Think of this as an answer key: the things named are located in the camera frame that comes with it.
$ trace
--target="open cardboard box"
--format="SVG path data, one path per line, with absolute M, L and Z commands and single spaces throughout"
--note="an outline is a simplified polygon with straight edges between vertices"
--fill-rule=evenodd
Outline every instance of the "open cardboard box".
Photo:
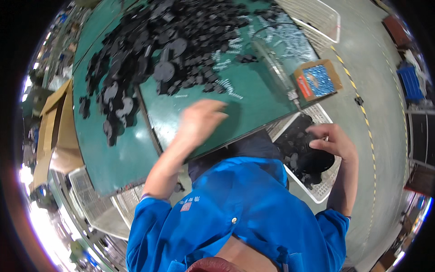
M 47 98 L 40 114 L 34 189 L 47 182 L 49 169 L 66 174 L 84 165 L 74 126 L 72 89 L 70 79 Z
M 329 78 L 331 79 L 332 83 L 334 84 L 334 91 L 325 94 L 323 96 L 315 96 L 313 90 L 311 89 L 310 85 L 308 84 L 307 80 L 304 76 L 304 69 L 311 68 L 317 65 L 323 65 L 326 68 L 326 71 L 328 72 Z M 318 61 L 310 61 L 306 62 L 304 64 L 299 65 L 299 67 L 294 71 L 293 73 L 294 80 L 296 81 L 296 85 L 299 89 L 299 92 L 302 93 L 306 101 L 315 100 L 330 94 L 335 94 L 338 90 L 343 88 L 343 85 L 341 84 L 340 77 L 335 72 L 334 66 L 332 65 L 332 62 L 330 60 L 318 60 Z

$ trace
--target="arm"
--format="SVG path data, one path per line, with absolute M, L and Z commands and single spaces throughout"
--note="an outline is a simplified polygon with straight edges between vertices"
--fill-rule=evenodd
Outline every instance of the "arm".
M 168 199 L 171 196 L 184 160 L 228 117 L 220 112 L 225 106 L 221 101 L 203 99 L 184 110 L 180 128 L 151 169 L 142 195 L 148 194 L 157 199 Z
M 310 142 L 311 148 L 325 150 L 342 158 L 327 208 L 350 216 L 358 189 L 358 154 L 355 145 L 337 124 L 311 126 L 307 131 L 320 138 Z

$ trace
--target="hand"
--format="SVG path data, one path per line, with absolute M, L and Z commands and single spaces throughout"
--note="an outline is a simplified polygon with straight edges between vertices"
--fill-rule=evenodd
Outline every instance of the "hand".
M 344 161 L 358 161 L 355 145 L 337 124 L 313 125 L 306 129 L 313 133 L 318 140 L 310 142 L 310 147 L 324 150 L 341 157 Z
M 181 115 L 180 129 L 175 138 L 187 147 L 197 148 L 228 117 L 220 112 L 226 105 L 221 101 L 202 99 L 189 106 Z

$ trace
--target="fingers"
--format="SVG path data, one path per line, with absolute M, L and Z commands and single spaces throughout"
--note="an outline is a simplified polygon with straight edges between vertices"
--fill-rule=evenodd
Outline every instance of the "fingers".
M 311 132 L 317 138 L 324 138 L 329 136 L 330 132 L 334 130 L 336 124 L 315 124 L 308 127 L 305 131 Z
M 228 118 L 228 114 L 223 112 L 215 112 L 213 114 L 213 121 L 215 122 L 216 126 L 219 125 L 223 120 Z
M 310 142 L 310 147 L 313 149 L 319 149 L 319 150 L 324 150 L 328 153 L 334 154 L 334 155 L 338 155 L 337 154 L 337 148 L 336 148 L 336 144 L 335 143 L 331 143 L 331 142 L 327 142 L 325 140 L 322 139 L 318 139 L 318 140 L 313 140 Z
M 225 108 L 226 105 L 227 103 L 225 102 L 212 99 L 201 99 L 193 104 L 194 107 L 207 109 L 208 111 L 220 111 Z

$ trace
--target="white plastic basket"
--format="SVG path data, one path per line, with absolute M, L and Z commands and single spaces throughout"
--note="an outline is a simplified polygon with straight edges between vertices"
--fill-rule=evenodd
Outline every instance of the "white plastic basket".
M 94 190 L 85 168 L 68 174 L 72 191 L 89 224 L 101 232 L 128 240 L 130 229 L 125 224 L 110 197 L 100 197 Z
M 305 114 L 310 115 L 313 118 L 315 123 L 332 123 L 332 120 L 326 114 L 324 109 L 319 104 L 314 104 L 304 110 L 302 110 Z M 272 139 L 272 142 L 275 142 L 278 137 L 293 123 L 294 120 L 301 113 L 295 113 L 294 115 L 271 125 L 267 131 Z M 299 186 L 310 196 L 310 198 L 317 204 L 322 203 L 331 193 L 332 186 L 335 183 L 335 178 L 337 177 L 338 168 L 340 167 L 341 158 L 335 156 L 335 162 L 325 172 L 321 174 L 322 182 L 316 185 L 313 185 L 313 189 L 309 190 L 305 187 L 305 185 L 293 174 L 287 166 L 284 165 L 284 168 L 288 175 L 296 181 Z
M 141 184 L 120 194 L 112 196 L 112 202 L 118 209 L 128 228 L 131 228 L 131 223 L 134 219 L 134 210 L 139 203 L 143 188 L 144 184 Z
M 318 54 L 340 41 L 340 15 L 319 0 L 275 0 L 304 31 Z

